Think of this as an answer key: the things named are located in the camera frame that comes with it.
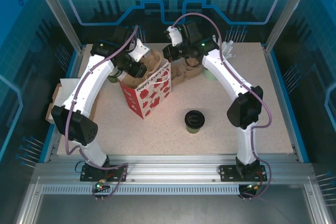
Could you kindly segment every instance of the speckled white table surface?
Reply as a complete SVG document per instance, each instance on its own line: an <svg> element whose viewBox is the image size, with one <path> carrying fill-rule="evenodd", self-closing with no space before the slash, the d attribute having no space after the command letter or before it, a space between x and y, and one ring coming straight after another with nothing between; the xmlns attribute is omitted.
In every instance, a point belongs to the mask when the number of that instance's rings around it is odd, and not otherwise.
<svg viewBox="0 0 336 224"><path fill-rule="evenodd" d="M166 44L149 45L161 50ZM88 62L91 46L86 47L79 76ZM260 43L236 43L232 52L236 57L230 58L229 62L248 82L262 87L264 101L272 112L272 125L256 132L257 151L292 153ZM128 108L119 84L106 80L99 93L94 117L98 124L96 139L107 154L234 154L238 148L236 130L226 116L231 103L218 81L208 81L200 75L174 87L167 99L143 120ZM205 116L205 124L197 134L190 134L185 128L184 116L189 110L199 110ZM259 125L267 121L263 108ZM64 137L57 154L65 155Z"/></svg>

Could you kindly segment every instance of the black mounting plate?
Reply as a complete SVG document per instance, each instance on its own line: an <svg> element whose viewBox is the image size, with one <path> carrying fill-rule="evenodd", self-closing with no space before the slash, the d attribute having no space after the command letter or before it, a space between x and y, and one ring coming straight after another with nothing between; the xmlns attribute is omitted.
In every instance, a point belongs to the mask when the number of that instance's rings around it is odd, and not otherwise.
<svg viewBox="0 0 336 224"><path fill-rule="evenodd" d="M85 163L82 167L79 180L82 182L98 182L99 180L107 177L107 175L113 174L113 176L107 179L107 182L118 182L124 169L125 167L121 167L119 169L113 169L113 170L101 170L98 168L94 168ZM122 182L126 181L126 174L121 181Z"/></svg>
<svg viewBox="0 0 336 224"><path fill-rule="evenodd" d="M260 177L256 174L256 172L265 172L262 182L267 181L267 174L264 165L256 167L250 175L245 175L244 179L242 179L240 174L237 172L236 165L221 165L218 168L218 173L221 176L221 182L259 182Z"/></svg>

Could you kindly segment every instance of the gift bag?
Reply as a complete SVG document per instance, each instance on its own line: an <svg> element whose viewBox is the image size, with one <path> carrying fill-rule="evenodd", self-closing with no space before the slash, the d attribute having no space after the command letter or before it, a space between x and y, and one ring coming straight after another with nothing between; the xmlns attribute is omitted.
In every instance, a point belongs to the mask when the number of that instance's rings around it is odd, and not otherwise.
<svg viewBox="0 0 336 224"><path fill-rule="evenodd" d="M119 84L129 108L144 119L171 93L172 84L170 63L162 53L151 49L151 54L142 61L147 67L144 77L124 74Z"/></svg>

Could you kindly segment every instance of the red and white gift bag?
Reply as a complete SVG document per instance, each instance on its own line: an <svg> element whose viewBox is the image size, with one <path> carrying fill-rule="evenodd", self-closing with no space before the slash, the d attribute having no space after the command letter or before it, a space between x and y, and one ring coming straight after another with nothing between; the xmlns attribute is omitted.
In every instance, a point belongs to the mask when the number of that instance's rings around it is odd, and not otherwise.
<svg viewBox="0 0 336 224"><path fill-rule="evenodd" d="M170 62L162 59L158 70L135 89L119 84L130 109L144 119L171 93Z"/></svg>

